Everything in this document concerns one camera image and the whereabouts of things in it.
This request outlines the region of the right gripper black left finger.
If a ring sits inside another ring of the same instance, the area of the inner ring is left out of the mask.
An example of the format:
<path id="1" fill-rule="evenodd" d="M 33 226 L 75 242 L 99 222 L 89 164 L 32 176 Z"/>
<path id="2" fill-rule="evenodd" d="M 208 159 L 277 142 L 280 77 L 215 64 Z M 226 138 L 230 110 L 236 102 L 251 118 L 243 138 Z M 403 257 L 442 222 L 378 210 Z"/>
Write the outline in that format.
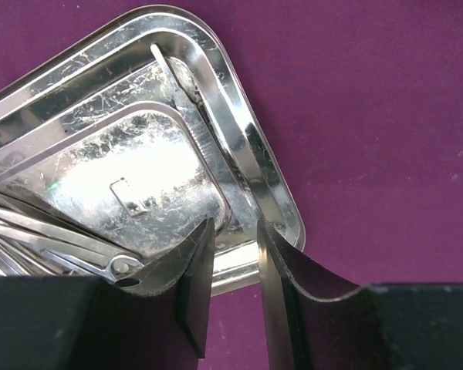
<path id="1" fill-rule="evenodd" d="M 195 369 L 205 354 L 215 224 L 132 277 L 0 277 L 0 369 Z"/>

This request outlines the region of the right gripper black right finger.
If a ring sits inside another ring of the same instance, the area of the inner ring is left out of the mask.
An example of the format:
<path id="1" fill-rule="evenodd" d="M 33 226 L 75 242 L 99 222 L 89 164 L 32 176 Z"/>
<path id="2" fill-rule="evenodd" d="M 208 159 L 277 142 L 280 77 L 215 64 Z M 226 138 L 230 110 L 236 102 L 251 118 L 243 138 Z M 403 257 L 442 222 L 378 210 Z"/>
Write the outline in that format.
<path id="1" fill-rule="evenodd" d="M 272 369 L 463 369 L 463 284 L 354 284 L 260 220 Z"/>

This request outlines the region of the steel surgical scissors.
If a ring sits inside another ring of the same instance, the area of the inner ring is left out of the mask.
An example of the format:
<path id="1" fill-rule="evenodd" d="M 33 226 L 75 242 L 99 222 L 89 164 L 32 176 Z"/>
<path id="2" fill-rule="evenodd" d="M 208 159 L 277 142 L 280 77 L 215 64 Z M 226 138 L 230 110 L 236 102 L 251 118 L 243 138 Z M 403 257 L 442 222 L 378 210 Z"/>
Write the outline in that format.
<path id="1" fill-rule="evenodd" d="M 127 278 L 144 266 L 138 254 L 1 193 L 0 239 L 21 244 L 67 269 L 99 275 L 112 282 Z"/>

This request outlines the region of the purple surgical wrap cloth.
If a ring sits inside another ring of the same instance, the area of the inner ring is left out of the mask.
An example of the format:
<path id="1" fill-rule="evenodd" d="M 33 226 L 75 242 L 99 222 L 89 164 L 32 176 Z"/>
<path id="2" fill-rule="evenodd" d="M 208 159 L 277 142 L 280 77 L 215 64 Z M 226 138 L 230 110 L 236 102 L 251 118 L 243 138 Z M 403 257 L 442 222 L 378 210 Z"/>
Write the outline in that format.
<path id="1" fill-rule="evenodd" d="M 306 226 L 357 283 L 463 282 L 463 1 L 180 1 L 225 45 Z"/>

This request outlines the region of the wide steel tweezers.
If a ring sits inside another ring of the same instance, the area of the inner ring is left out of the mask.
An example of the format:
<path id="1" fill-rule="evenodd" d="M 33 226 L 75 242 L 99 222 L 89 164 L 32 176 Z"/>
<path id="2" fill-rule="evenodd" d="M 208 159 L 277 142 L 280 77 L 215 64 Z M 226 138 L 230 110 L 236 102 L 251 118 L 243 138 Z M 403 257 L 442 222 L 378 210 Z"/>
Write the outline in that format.
<path id="1" fill-rule="evenodd" d="M 207 165 L 213 172 L 223 170 L 225 168 L 224 158 L 199 109 L 180 85 L 174 70 L 164 58 L 159 45 L 152 43 L 150 50 L 170 86 L 170 90 L 173 93 L 174 105 L 186 123 L 188 131 L 192 139 L 196 142 Z"/>

